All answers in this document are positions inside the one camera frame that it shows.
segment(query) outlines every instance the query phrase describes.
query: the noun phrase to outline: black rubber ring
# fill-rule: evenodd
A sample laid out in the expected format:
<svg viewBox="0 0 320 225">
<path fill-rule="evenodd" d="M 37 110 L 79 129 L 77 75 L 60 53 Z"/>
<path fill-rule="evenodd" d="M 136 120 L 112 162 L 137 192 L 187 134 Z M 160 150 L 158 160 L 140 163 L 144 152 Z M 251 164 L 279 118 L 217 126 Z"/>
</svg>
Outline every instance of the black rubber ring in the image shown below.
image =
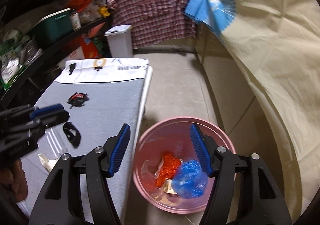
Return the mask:
<svg viewBox="0 0 320 225">
<path fill-rule="evenodd" d="M 81 135 L 78 129 L 76 129 L 76 127 L 71 122 L 65 122 L 62 130 L 66 134 L 68 141 L 74 147 L 78 147 L 81 140 Z"/>
</svg>

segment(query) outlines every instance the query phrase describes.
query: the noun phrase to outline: white tissue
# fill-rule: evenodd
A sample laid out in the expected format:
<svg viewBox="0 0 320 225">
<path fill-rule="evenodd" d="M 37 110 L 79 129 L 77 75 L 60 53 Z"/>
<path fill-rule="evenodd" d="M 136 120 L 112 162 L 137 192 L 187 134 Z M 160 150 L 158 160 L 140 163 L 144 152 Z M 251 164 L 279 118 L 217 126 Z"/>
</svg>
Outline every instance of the white tissue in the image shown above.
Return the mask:
<svg viewBox="0 0 320 225">
<path fill-rule="evenodd" d="M 41 165 L 50 173 L 58 159 L 49 160 L 44 154 L 38 154 Z"/>
</svg>

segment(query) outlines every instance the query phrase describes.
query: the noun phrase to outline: metal screw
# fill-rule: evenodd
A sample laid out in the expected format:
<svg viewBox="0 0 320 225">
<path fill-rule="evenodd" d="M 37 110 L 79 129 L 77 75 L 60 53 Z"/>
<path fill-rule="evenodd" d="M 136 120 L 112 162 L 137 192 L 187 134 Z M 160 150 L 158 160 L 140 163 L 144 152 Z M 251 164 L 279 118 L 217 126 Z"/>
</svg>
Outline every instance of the metal screw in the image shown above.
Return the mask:
<svg viewBox="0 0 320 225">
<path fill-rule="evenodd" d="M 70 155 L 69 155 L 68 153 L 64 153 L 64 154 L 61 156 L 62 160 L 67 160 L 67 159 L 69 159 L 69 157 L 70 157 Z"/>
<path fill-rule="evenodd" d="M 96 148 L 94 149 L 94 151 L 95 151 L 96 153 L 101 153 L 101 152 L 103 152 L 103 147 L 98 146 L 98 147 L 96 147 Z"/>
<path fill-rule="evenodd" d="M 251 157 L 255 160 L 258 160 L 260 158 L 260 156 L 257 153 L 253 153 Z"/>
<path fill-rule="evenodd" d="M 217 150 L 218 150 L 218 152 L 221 152 L 221 153 L 227 151 L 227 149 L 226 149 L 224 146 L 219 146 L 219 147 L 217 148 Z"/>
</svg>

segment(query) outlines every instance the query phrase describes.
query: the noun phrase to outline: person's hand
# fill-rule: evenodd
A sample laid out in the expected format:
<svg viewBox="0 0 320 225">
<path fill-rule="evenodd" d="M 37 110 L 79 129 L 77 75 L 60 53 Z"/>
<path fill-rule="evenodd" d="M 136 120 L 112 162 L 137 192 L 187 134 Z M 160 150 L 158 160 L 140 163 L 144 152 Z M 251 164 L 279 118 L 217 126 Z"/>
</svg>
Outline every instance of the person's hand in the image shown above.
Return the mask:
<svg viewBox="0 0 320 225">
<path fill-rule="evenodd" d="M 0 170 L 0 183 L 6 186 L 11 185 L 17 202 L 21 202 L 27 198 L 28 185 L 20 159 L 15 161 L 10 169 Z"/>
</svg>

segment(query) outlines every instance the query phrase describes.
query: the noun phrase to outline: plaid shirt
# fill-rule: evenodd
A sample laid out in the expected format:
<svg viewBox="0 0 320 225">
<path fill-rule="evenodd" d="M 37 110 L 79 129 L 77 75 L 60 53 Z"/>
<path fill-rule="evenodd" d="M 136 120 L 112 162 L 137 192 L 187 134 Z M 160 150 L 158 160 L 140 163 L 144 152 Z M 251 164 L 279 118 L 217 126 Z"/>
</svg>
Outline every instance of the plaid shirt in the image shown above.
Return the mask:
<svg viewBox="0 0 320 225">
<path fill-rule="evenodd" d="M 196 36 L 196 24 L 186 17 L 188 0 L 115 0 L 113 26 L 132 25 L 132 48 L 170 39 Z"/>
</svg>

